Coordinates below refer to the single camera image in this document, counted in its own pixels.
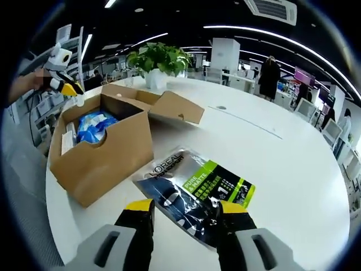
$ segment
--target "l'oreal logo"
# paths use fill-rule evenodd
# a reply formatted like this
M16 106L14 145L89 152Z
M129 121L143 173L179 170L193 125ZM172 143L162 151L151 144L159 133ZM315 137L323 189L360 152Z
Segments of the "l'oreal logo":
M170 158L164 160L162 163L157 165L151 175L160 177L163 176L166 172L170 171L176 164L184 159L183 155L173 155Z

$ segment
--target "pink display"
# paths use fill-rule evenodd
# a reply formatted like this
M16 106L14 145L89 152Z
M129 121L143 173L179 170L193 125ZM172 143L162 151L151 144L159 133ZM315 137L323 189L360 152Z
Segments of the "pink display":
M313 87L315 85L315 77L298 67L294 69L294 78L307 86Z

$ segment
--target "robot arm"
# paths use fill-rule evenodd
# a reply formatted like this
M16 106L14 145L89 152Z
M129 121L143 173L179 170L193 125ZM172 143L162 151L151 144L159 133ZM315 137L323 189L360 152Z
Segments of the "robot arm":
M77 256L52 271L146 271L153 251L155 203L130 203L115 225L106 225L78 247ZM257 229L246 209L221 201L217 218L221 271L305 271L292 250L266 229Z
M77 96L84 93L81 85L65 72L72 54L71 51L61 48L60 43L55 45L48 61L44 64L44 68L49 71L51 76L49 80L44 82L45 88L52 88L56 92L68 96Z

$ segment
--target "open cardboard box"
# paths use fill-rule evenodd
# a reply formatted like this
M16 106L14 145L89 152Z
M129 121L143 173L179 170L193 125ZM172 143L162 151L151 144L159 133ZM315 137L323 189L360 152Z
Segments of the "open cardboard box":
M99 109L120 121L106 128L99 143L81 142L61 155L66 125L74 122L77 130L81 116ZM148 113L199 123L203 112L203 108L170 91L156 95L105 85L82 107L74 106L60 115L50 146L50 170L80 205L88 207L153 159Z

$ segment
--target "black ceiling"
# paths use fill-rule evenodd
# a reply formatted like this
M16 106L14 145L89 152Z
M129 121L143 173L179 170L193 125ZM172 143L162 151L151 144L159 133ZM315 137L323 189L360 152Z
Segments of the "black ceiling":
M107 9L104 8L106 1L69 1L64 10L60 11L55 19L50 21L44 31L36 36L31 50L41 53L54 45L56 30L66 24L72 23L72 36L76 36L81 26L84 26L84 41L88 34L93 34L89 48L86 51L84 63L94 61L95 57L106 54L107 57L114 56L117 51L124 49L126 45L135 44L146 38L159 34L168 33L167 36L157 38L154 41L164 42L170 45L183 46L210 46L209 41L213 37L235 38L241 49L262 55L272 54L282 62L314 74L319 81L331 81L327 74L311 64L309 61L298 56L302 55L311 60L326 72L333 76L359 103L352 88L333 69L325 65L313 54L299 48L287 41L271 37L265 34L254 33L238 29L204 29L205 25L237 25L253 27L280 34L295 40L328 59L335 65L352 83L360 88L357 82L355 63L360 60L361 41L359 35L353 33L355 28L352 19L352 10L347 10L347 5L332 6L331 1L314 2L319 8L309 8L303 1L291 0L297 4L297 24L292 26L276 20L254 16L244 0L221 0L221 1L161 1L161 0L117 0L115 4ZM135 9L142 8L144 11L136 13ZM346 58L344 44L341 45L340 38L335 37L334 29L329 23L335 23L345 35L353 52L352 57ZM271 45L273 43L288 50ZM116 49L102 50L105 45L120 43ZM211 49L202 49L210 53ZM264 58L252 54L241 53L242 59ZM282 68L291 72L287 66Z

